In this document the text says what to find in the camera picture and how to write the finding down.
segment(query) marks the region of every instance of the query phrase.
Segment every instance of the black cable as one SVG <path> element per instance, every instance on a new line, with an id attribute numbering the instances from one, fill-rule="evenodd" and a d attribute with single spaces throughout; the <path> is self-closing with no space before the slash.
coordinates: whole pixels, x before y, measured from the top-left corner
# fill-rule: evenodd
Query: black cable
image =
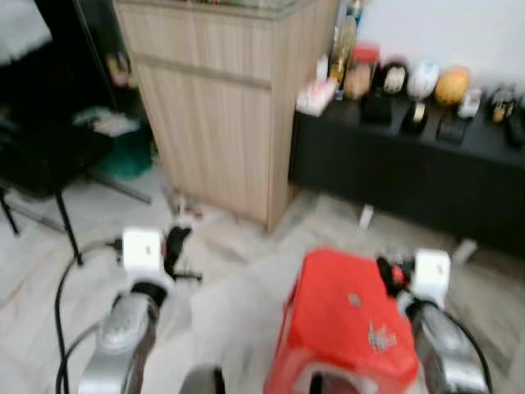
<path id="1" fill-rule="evenodd" d="M 60 367 L 58 368 L 57 372 L 57 379 L 55 381 L 55 392 L 56 394 L 62 393 L 62 380 L 66 381 L 66 374 L 67 374 L 67 360 L 71 356 L 71 353 L 73 353 L 73 350 L 76 349 L 76 347 L 85 339 L 88 337 L 89 334 L 92 332 L 95 332 L 98 328 L 98 323 L 94 324 L 87 330 L 84 330 L 71 344 L 71 347 L 67 350 L 67 352 L 64 355 L 64 358 L 62 359 L 60 363 Z"/>
<path id="2" fill-rule="evenodd" d="M 489 364 L 486 362 L 486 358 L 483 355 L 482 348 L 477 344 L 476 339 L 474 339 L 474 335 L 462 323 L 460 323 L 456 318 L 450 315 L 446 310 L 439 308 L 435 302 L 432 302 L 430 300 L 420 300 L 411 291 L 407 290 L 407 292 L 414 299 L 414 304 L 410 305 L 407 308 L 407 315 L 409 316 L 411 320 L 412 320 L 412 317 L 416 314 L 416 312 L 420 310 L 424 305 L 431 305 L 434 308 L 438 308 L 439 311 L 443 312 L 447 318 L 449 318 L 453 323 L 455 323 L 459 327 L 461 331 L 463 331 L 465 336 L 467 336 L 469 341 L 472 343 L 472 346 L 474 347 L 474 350 L 477 353 L 477 357 L 480 360 L 480 363 L 482 364 L 483 374 L 485 375 L 486 386 L 489 389 L 489 393 L 492 394 L 494 391 L 492 387 L 491 370 L 489 369 Z"/>
<path id="3" fill-rule="evenodd" d="M 92 250 L 96 249 L 102 249 L 102 248 L 108 248 L 111 247 L 117 251 L 121 251 L 122 249 L 122 242 L 121 240 L 114 240 L 113 242 L 109 241 L 97 241 L 93 242 L 91 244 L 88 244 L 85 246 L 81 251 L 80 255 L 86 254 Z M 62 292 L 64 289 L 64 284 L 66 282 L 67 275 L 69 272 L 73 269 L 76 263 L 76 257 L 71 258 L 69 263 L 67 264 L 66 269 L 64 270 L 64 273 L 62 274 L 62 277 L 60 279 L 60 282 L 58 284 L 57 293 L 55 294 L 55 329 L 57 330 L 57 339 L 58 339 L 58 349 L 60 350 L 60 359 L 61 362 L 64 362 L 66 359 L 66 345 L 64 342 L 64 334 L 62 332 L 62 321 L 60 317 L 60 300 L 62 298 Z M 67 373 L 67 362 L 64 366 L 64 392 L 66 394 L 69 394 L 69 376 Z"/>

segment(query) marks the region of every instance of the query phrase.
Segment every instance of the orange ball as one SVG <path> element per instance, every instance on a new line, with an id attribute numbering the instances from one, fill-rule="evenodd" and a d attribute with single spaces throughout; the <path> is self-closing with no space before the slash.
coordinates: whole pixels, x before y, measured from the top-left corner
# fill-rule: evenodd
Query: orange ball
<path id="1" fill-rule="evenodd" d="M 450 68 L 440 76 L 436 85 L 436 101 L 448 107 L 461 103 L 470 85 L 470 72 L 465 67 Z"/>

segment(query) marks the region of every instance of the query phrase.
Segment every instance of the cabinet door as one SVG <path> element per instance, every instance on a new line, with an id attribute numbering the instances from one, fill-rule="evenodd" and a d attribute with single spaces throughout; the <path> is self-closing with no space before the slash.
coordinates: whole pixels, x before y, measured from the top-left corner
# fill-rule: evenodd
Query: cabinet door
<path id="1" fill-rule="evenodd" d="M 265 222 L 269 90 L 137 64 L 153 133 L 174 186 Z"/>

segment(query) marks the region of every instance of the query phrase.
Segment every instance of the cloth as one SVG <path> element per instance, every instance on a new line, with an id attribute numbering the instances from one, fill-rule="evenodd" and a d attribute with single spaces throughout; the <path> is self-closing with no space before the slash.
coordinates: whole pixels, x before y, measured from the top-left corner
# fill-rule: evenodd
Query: cloth
<path id="1" fill-rule="evenodd" d="M 0 66 L 52 40 L 33 0 L 0 0 Z"/>

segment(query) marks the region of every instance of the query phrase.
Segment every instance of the orange object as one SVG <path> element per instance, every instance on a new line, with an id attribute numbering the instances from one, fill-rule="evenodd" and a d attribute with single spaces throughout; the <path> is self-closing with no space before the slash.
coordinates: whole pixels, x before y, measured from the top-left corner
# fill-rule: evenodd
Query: orange object
<path id="1" fill-rule="evenodd" d="M 466 67 L 453 67 L 445 72 L 436 85 L 436 101 L 443 106 L 461 103 L 470 85 L 470 72 Z"/>
<path id="2" fill-rule="evenodd" d="M 313 375 L 328 373 L 356 392 L 398 394 L 418 368 L 410 323 L 386 296 L 375 261 L 329 250 L 306 256 L 264 393 L 308 393 Z"/>

